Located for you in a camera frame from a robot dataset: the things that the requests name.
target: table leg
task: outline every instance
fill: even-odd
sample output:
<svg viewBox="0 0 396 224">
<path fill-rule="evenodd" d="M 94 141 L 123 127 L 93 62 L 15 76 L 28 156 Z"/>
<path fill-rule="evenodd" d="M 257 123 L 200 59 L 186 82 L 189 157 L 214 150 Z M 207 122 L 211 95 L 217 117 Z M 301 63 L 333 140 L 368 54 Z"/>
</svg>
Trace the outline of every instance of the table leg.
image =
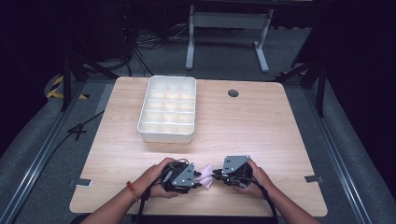
<svg viewBox="0 0 396 224">
<path fill-rule="evenodd" d="M 189 47 L 187 49 L 186 69 L 191 70 L 194 61 L 194 6 L 190 6 L 190 21 L 189 21 Z"/>
<path fill-rule="evenodd" d="M 265 57 L 264 57 L 264 52 L 262 51 L 262 46 L 264 45 L 264 40 L 265 40 L 265 37 L 267 36 L 268 28 L 270 27 L 273 13 L 274 13 L 273 9 L 268 10 L 267 19 L 265 20 L 264 25 L 262 27 L 262 37 L 260 38 L 260 41 L 254 42 L 254 47 L 256 49 L 257 58 L 259 59 L 260 67 L 262 68 L 262 72 L 264 72 L 264 73 L 268 73 L 269 68 L 268 68 L 267 61 L 265 60 Z"/>
</svg>

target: white plastic tray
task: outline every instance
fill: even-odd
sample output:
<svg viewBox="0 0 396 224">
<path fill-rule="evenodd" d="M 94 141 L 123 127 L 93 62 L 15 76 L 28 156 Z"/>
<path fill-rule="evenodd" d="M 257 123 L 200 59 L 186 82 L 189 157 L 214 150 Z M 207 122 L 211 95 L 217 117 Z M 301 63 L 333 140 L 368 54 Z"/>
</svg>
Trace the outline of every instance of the white plastic tray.
<svg viewBox="0 0 396 224">
<path fill-rule="evenodd" d="M 194 132 L 195 103 L 195 78 L 153 76 L 137 130 L 146 142 L 189 143 Z"/>
</svg>

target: metal frame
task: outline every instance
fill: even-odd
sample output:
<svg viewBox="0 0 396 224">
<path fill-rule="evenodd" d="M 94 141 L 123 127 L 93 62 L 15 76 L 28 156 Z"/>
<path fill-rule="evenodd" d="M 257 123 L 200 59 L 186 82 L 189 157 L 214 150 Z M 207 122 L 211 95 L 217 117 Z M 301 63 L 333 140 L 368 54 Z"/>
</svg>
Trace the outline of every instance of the metal frame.
<svg viewBox="0 0 396 224">
<path fill-rule="evenodd" d="M 259 41 L 254 42 L 262 72 L 269 71 L 267 61 L 265 60 L 262 46 L 268 33 L 271 23 L 273 10 L 269 9 L 266 14 L 242 14 L 242 13 L 218 13 L 218 12 L 195 12 L 195 6 L 190 6 L 189 21 L 189 46 L 187 49 L 186 69 L 191 70 L 194 60 L 194 28 L 195 27 L 222 27 L 222 28 L 243 28 L 243 29 L 262 29 L 262 35 Z"/>
<path fill-rule="evenodd" d="M 35 186 L 35 182 L 38 180 L 46 164 L 50 160 L 50 157 L 55 152 L 55 143 L 60 134 L 60 130 L 62 129 L 66 118 L 70 113 L 71 108 L 73 107 L 73 104 L 81 95 L 84 86 L 85 83 L 83 82 L 76 83 L 76 87 L 74 89 L 69 106 L 65 109 L 64 112 L 61 112 L 58 118 L 55 120 L 55 123 L 53 124 L 49 135 L 44 141 L 43 146 L 38 151 L 34 161 L 25 173 L 22 182 L 20 183 L 14 195 L 12 196 L 12 199 L 8 203 L 6 210 L 0 217 L 1 224 L 13 223 L 18 216 L 18 213 L 23 208 L 23 205 L 26 203 L 30 192 Z"/>
<path fill-rule="evenodd" d="M 332 139 L 332 135 L 329 131 L 325 119 L 321 117 L 316 110 L 316 104 L 315 104 L 316 99 L 314 93 L 308 89 L 303 89 L 303 92 L 306 100 L 308 101 L 312 109 L 312 113 L 316 118 L 318 126 L 321 129 L 322 134 L 326 140 L 328 153 L 330 159 L 332 160 L 332 165 L 334 166 L 335 172 L 338 174 L 338 177 L 340 178 L 341 185 L 343 186 L 343 189 L 346 193 L 346 196 L 349 200 L 352 210 L 356 216 L 356 219 L 358 220 L 359 223 L 373 223 L 361 200 L 361 196 L 359 195 L 358 190 L 356 189 L 355 183 L 352 177 L 350 176 L 349 171 L 347 170 L 347 167 L 341 157 L 337 145 L 334 143 L 334 140 Z"/>
</svg>

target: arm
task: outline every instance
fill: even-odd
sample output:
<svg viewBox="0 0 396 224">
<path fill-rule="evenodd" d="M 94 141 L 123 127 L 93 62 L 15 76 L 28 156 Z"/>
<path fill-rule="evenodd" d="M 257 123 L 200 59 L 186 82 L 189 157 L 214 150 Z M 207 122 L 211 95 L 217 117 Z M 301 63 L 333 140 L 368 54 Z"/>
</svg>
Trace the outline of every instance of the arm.
<svg viewBox="0 0 396 224">
<path fill-rule="evenodd" d="M 274 202 L 276 209 L 282 214 L 283 218 L 288 223 L 319 223 L 317 219 L 309 215 L 302 207 L 292 201 L 286 196 L 280 189 L 278 189 L 267 173 L 261 167 L 258 167 L 252 160 L 247 162 L 253 169 L 253 176 L 257 181 L 268 190 L 268 194 L 271 200 Z M 247 188 L 242 189 L 239 187 L 233 187 L 238 193 L 252 194 L 257 198 L 264 199 L 262 191 L 254 184 L 249 184 Z"/>
<path fill-rule="evenodd" d="M 163 168 L 167 166 L 173 159 L 166 158 L 158 165 L 153 165 L 147 169 L 140 177 L 136 179 L 132 185 L 136 188 L 136 196 L 140 198 L 145 189 L 157 178 Z M 155 185 L 151 188 L 150 198 L 176 197 L 176 192 L 166 192 L 161 185 Z M 81 223 L 121 223 L 123 217 L 128 210 L 134 205 L 135 199 L 129 188 L 123 188 L 116 196 L 103 204 L 96 211 L 85 218 Z"/>
</svg>

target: cable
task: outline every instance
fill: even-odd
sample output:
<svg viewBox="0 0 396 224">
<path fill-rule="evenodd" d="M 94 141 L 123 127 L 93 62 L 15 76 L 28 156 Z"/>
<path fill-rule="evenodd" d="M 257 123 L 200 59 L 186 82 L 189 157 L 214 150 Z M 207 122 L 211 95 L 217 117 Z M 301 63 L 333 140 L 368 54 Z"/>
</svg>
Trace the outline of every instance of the cable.
<svg viewBox="0 0 396 224">
<path fill-rule="evenodd" d="M 122 68 L 124 65 L 127 65 L 127 66 L 128 66 L 128 62 L 131 61 L 131 59 L 132 59 L 132 56 L 131 56 L 131 55 L 122 56 L 122 57 L 120 58 L 120 63 L 107 66 L 107 67 L 105 67 L 105 69 L 107 69 L 107 70 L 109 70 L 109 71 L 114 71 L 114 70 L 116 70 L 116 69 Z M 87 72 L 90 72 L 90 73 L 99 73 L 98 70 L 96 70 L 96 69 L 94 69 L 94 68 L 91 68 L 91 67 L 84 67 L 84 69 L 85 69 Z"/>
<path fill-rule="evenodd" d="M 189 28 L 189 26 L 183 28 L 177 34 L 169 37 L 170 39 L 175 39 L 173 41 L 164 41 L 161 38 L 159 38 L 156 35 L 154 35 L 153 33 L 149 33 L 149 32 L 141 33 L 138 36 L 138 38 L 136 39 L 137 48 L 141 49 L 141 50 L 153 50 L 153 49 L 160 49 L 160 48 L 162 48 L 165 45 L 176 43 L 179 40 L 188 41 L 188 39 L 186 39 L 186 38 L 178 37 L 179 35 L 182 35 L 185 31 L 187 31 L 188 28 Z M 152 45 L 149 46 L 149 47 L 142 46 L 142 45 L 147 44 L 147 43 L 152 43 Z"/>
<path fill-rule="evenodd" d="M 126 67 L 128 68 L 128 74 L 129 74 L 129 76 L 131 77 L 133 74 L 132 74 L 132 70 L 131 70 L 131 65 L 129 65 L 129 63 L 127 63 L 126 64 Z"/>
<path fill-rule="evenodd" d="M 140 68 L 142 68 L 142 70 L 143 70 L 143 77 L 145 77 L 146 76 L 146 70 L 145 70 L 145 68 L 143 67 L 143 65 L 142 65 L 142 63 L 137 59 L 137 61 L 139 62 L 139 65 L 140 65 Z"/>
<path fill-rule="evenodd" d="M 268 202 L 268 204 L 271 207 L 271 211 L 273 213 L 275 223 L 277 224 L 278 221 L 277 221 L 276 208 L 275 208 L 274 202 L 271 200 L 270 195 L 268 194 L 268 190 L 263 185 L 261 185 L 259 182 L 257 182 L 256 177 L 253 176 L 253 178 L 254 178 L 254 180 L 249 179 L 249 178 L 244 178 L 244 177 L 236 177 L 235 179 L 247 180 L 247 181 L 255 184 L 257 187 L 259 187 L 259 189 L 262 191 L 262 194 L 264 195 L 265 200 Z"/>
<path fill-rule="evenodd" d="M 177 161 L 184 161 L 184 164 L 185 164 L 184 168 L 186 168 L 186 165 L 189 166 L 189 164 L 190 164 L 189 161 L 188 161 L 187 159 L 179 159 L 179 160 L 177 160 Z M 175 164 L 177 161 L 174 161 L 174 162 L 172 162 L 172 163 L 169 163 L 169 166 L 170 166 L 172 169 L 176 169 L 176 167 L 174 166 L 174 164 Z"/>
<path fill-rule="evenodd" d="M 154 74 L 151 72 L 151 70 L 149 70 L 148 66 L 145 64 L 145 62 L 143 62 L 142 58 L 140 58 L 139 54 L 136 52 L 135 49 L 134 49 L 134 52 L 136 53 L 137 59 L 138 59 L 143 65 L 145 65 L 146 69 L 151 73 L 152 76 L 154 76 Z"/>
<path fill-rule="evenodd" d="M 75 126 L 75 128 L 76 128 L 76 127 L 82 127 L 82 126 L 84 126 L 85 124 L 87 124 L 87 123 L 90 122 L 91 120 L 95 119 L 95 118 L 98 117 L 99 115 L 103 114 L 104 112 L 105 112 L 105 110 L 102 111 L 102 112 L 100 112 L 99 114 L 95 115 L 95 116 L 92 117 L 91 119 L 88 119 L 88 120 L 85 121 L 84 123 Z M 43 167 L 42 167 L 42 171 L 46 168 L 46 166 L 47 166 L 48 163 L 50 162 L 50 159 L 51 159 L 52 156 L 55 154 L 55 152 L 58 150 L 58 148 L 62 145 L 62 143 L 63 143 L 64 141 L 66 141 L 66 139 L 69 138 L 70 135 L 72 135 L 72 134 L 73 134 L 73 132 L 69 133 L 69 134 L 58 144 L 58 146 L 56 146 L 56 148 L 52 150 L 52 152 L 49 154 L 49 157 L 48 157 L 48 158 L 46 159 L 46 161 L 44 162 L 44 165 L 43 165 Z M 41 176 L 42 173 L 43 173 L 43 172 L 40 172 L 40 173 L 38 174 L 37 179 Z"/>
<path fill-rule="evenodd" d="M 157 178 L 155 178 L 154 181 L 152 181 L 150 185 L 148 185 L 148 187 L 146 188 L 146 190 L 145 190 L 145 191 L 143 192 L 143 194 L 140 196 L 140 201 L 141 201 L 141 202 L 140 202 L 139 211 L 137 212 L 137 216 L 136 216 L 136 220 L 135 220 L 135 221 L 134 221 L 134 217 L 132 217 L 132 223 L 134 223 L 134 224 L 138 224 L 138 223 L 139 223 L 140 218 L 142 217 L 143 208 L 145 207 L 145 203 L 146 203 L 146 201 L 149 199 L 149 195 L 150 195 L 150 192 L 151 192 L 151 188 L 152 188 L 154 185 L 157 184 L 157 181 L 158 181 L 161 177 L 163 177 L 163 175 L 167 174 L 167 173 L 172 169 L 171 164 L 173 164 L 173 162 L 172 162 L 172 163 L 169 163 L 169 167 L 168 167 L 164 172 L 161 172 L 161 174 L 160 174 L 159 176 L 157 176 Z"/>
</svg>

